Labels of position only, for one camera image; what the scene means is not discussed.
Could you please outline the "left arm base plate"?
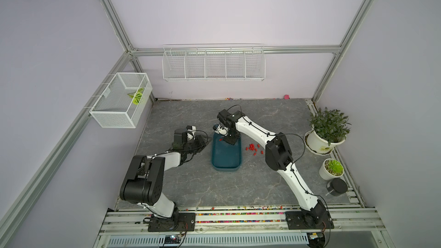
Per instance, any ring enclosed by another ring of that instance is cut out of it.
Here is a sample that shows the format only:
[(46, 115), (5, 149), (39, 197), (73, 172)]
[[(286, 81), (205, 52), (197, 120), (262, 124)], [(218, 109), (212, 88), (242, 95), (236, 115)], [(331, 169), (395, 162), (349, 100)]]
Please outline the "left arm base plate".
[(196, 215), (194, 213), (178, 212), (170, 218), (162, 218), (152, 215), (148, 222), (149, 232), (168, 232), (168, 231), (194, 231), (196, 225)]

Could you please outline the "teal plastic storage box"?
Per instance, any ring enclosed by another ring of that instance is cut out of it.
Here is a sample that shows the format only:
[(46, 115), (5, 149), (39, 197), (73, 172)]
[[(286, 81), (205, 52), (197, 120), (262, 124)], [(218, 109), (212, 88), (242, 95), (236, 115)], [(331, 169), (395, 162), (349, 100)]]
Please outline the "teal plastic storage box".
[(223, 136), (214, 133), (212, 141), (211, 164), (216, 171), (234, 172), (242, 164), (242, 146), (239, 138), (234, 145), (223, 140)]

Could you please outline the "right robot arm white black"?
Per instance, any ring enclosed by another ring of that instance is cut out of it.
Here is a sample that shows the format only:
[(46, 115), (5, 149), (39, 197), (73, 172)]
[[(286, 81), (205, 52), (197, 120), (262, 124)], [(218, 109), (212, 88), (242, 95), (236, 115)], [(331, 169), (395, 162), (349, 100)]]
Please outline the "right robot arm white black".
[(265, 148), (265, 162), (285, 180), (295, 195), (300, 206), (304, 222), (312, 227), (330, 220), (328, 207), (314, 194), (303, 180), (293, 158), (287, 137), (284, 133), (275, 133), (254, 123), (242, 111), (230, 113), (222, 110), (217, 118), (220, 124), (214, 130), (223, 135), (224, 140), (235, 144), (240, 134), (247, 135)]

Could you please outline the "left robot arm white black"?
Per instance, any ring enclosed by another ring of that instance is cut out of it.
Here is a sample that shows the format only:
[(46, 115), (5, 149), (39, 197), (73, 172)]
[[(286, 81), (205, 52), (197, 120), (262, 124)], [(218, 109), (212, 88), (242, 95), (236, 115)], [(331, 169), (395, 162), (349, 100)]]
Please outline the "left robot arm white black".
[(189, 162), (211, 140), (205, 134), (185, 132), (163, 153), (135, 155), (124, 177), (119, 198), (148, 209), (155, 218), (176, 219), (175, 202), (163, 194), (164, 173)]

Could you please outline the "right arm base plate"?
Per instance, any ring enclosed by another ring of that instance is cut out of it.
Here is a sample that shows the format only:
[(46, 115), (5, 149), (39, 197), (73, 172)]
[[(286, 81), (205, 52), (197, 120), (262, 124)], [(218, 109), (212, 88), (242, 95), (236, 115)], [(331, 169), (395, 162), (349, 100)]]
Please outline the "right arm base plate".
[(315, 214), (303, 211), (287, 211), (286, 222), (289, 230), (333, 229), (334, 224), (327, 211)]

